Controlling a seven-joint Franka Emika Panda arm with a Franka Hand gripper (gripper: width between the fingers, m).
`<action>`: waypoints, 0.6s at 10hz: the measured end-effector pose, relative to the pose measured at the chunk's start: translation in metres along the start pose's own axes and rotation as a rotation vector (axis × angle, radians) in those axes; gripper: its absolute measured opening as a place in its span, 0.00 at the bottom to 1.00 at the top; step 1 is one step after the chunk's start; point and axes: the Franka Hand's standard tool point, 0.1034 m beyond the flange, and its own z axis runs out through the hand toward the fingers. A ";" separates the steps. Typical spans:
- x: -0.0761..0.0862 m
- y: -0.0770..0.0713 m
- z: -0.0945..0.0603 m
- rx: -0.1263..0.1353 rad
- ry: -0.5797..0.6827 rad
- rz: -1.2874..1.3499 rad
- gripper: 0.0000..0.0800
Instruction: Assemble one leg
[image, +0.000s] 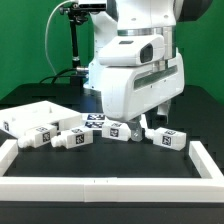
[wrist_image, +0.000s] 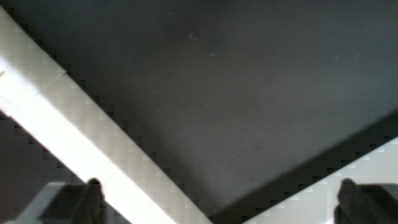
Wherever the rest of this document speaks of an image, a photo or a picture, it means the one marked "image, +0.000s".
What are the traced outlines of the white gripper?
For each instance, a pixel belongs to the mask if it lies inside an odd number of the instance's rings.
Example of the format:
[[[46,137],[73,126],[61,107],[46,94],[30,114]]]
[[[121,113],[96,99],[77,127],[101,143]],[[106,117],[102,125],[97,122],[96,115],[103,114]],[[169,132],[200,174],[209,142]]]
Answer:
[[[152,71],[152,65],[111,67],[102,73],[102,108],[111,120],[129,121],[131,139],[143,139],[140,118],[144,112],[158,106],[159,116],[168,116],[171,101],[184,88],[183,60],[180,53],[168,61],[168,68]]]

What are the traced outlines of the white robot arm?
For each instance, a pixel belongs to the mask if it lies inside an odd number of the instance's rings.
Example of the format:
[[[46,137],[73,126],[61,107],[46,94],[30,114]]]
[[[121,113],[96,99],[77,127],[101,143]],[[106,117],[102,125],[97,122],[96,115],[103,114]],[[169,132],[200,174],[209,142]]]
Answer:
[[[79,0],[94,24],[94,58],[84,87],[101,94],[107,118],[125,122],[142,139],[140,116],[184,89],[184,66],[175,43],[177,22],[195,21],[213,0]]]

